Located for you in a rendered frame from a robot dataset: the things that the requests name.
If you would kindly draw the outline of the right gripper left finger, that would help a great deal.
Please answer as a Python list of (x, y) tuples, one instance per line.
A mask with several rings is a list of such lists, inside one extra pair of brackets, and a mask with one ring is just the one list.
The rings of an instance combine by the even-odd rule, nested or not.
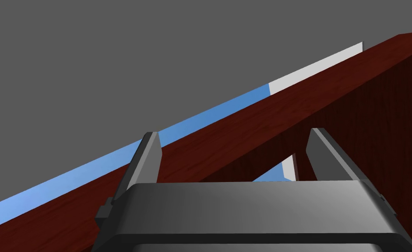
[(155, 183), (162, 159), (162, 147), (158, 132), (147, 132), (139, 143), (126, 172), (114, 194), (117, 201), (136, 183)]

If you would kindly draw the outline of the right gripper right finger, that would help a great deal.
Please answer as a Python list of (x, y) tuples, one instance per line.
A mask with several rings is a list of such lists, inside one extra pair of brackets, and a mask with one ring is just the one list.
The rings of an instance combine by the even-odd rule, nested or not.
[(306, 155), (318, 180), (362, 181), (377, 194), (372, 182), (324, 128), (310, 130)]

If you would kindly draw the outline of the dark red wooden table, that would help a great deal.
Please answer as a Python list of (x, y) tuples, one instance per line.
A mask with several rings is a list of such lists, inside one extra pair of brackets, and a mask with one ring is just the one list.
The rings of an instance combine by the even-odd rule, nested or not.
[[(377, 189), (321, 181), (324, 128)], [(412, 252), (412, 33), (400, 34), (0, 225), (0, 252)]]

